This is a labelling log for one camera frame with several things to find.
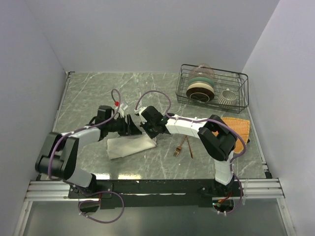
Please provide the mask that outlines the white cloth napkin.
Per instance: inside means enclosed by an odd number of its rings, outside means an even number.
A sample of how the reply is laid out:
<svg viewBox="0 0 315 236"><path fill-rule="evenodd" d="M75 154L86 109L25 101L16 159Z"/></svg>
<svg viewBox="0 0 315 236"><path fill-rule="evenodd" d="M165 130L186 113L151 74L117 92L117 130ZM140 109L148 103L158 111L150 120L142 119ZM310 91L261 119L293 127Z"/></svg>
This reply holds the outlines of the white cloth napkin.
<svg viewBox="0 0 315 236"><path fill-rule="evenodd" d="M157 139L147 134L111 138L106 141L107 154L110 160L127 157L144 150L155 148Z"/></svg>

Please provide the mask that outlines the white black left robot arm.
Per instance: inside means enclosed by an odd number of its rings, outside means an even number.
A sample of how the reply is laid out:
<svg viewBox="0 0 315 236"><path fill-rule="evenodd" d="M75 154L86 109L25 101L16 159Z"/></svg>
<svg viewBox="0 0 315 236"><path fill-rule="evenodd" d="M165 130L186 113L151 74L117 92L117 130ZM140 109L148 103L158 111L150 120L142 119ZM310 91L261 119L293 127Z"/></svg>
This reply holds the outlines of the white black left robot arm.
<svg viewBox="0 0 315 236"><path fill-rule="evenodd" d="M87 198L93 197L99 190L96 176L76 166L78 149L103 140L108 133L120 136L142 134L131 115L124 116L110 106L99 106L97 115L83 128L68 133L49 133L35 163L35 170L75 185Z"/></svg>

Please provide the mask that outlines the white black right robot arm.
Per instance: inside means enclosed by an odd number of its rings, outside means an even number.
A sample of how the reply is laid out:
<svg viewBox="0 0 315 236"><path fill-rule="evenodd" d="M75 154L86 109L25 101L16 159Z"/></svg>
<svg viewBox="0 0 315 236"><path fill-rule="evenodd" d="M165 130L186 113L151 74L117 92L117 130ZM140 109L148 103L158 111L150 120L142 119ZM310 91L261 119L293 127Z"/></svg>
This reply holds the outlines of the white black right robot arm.
<svg viewBox="0 0 315 236"><path fill-rule="evenodd" d="M209 121L203 121L176 114L162 115L154 106L140 108L135 114L139 116L140 126L150 138L159 134L180 134L200 139L215 162L216 182L212 188L221 196L232 191L234 177L231 160L237 136L220 117L212 115Z"/></svg>

